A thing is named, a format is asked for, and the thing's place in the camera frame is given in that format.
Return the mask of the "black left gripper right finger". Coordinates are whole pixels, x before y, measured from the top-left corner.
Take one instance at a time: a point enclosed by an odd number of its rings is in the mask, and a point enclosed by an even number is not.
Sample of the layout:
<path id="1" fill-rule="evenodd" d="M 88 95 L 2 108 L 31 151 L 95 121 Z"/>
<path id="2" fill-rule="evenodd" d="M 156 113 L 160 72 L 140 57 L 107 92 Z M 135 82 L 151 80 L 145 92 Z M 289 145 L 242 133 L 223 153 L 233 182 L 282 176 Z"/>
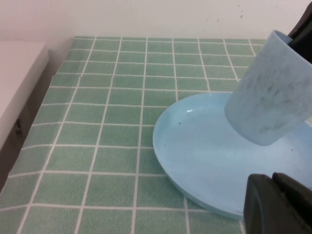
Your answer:
<path id="1" fill-rule="evenodd" d="M 284 173 L 273 173 L 273 182 L 307 224 L 312 223 L 312 190 Z"/>

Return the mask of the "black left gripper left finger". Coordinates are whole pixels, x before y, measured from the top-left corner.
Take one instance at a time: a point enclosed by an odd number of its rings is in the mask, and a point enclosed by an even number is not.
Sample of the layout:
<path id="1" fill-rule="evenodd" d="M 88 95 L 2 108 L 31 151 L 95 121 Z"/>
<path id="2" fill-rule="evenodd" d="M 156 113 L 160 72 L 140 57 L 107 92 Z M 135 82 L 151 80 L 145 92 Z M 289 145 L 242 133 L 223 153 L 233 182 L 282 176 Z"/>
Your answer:
<path id="1" fill-rule="evenodd" d="M 248 177 L 244 222 L 248 234 L 310 234 L 307 224 L 272 177 L 251 174 Z"/>

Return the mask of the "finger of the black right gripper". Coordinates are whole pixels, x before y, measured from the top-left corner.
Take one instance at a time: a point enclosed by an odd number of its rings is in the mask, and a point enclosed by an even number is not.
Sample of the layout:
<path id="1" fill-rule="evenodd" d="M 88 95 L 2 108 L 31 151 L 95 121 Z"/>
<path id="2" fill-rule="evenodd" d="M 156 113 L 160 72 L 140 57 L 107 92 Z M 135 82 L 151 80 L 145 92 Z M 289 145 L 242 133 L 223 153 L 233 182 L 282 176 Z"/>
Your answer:
<path id="1" fill-rule="evenodd" d="M 288 34 L 288 37 L 292 39 L 298 37 L 300 33 L 308 26 L 311 20 L 312 20 L 312 2 L 310 2 L 310 4 L 307 6 L 305 12 L 303 13 L 298 23 Z"/>
<path id="2" fill-rule="evenodd" d="M 305 34 L 296 37 L 289 46 L 309 63 L 312 62 L 312 35 Z"/>

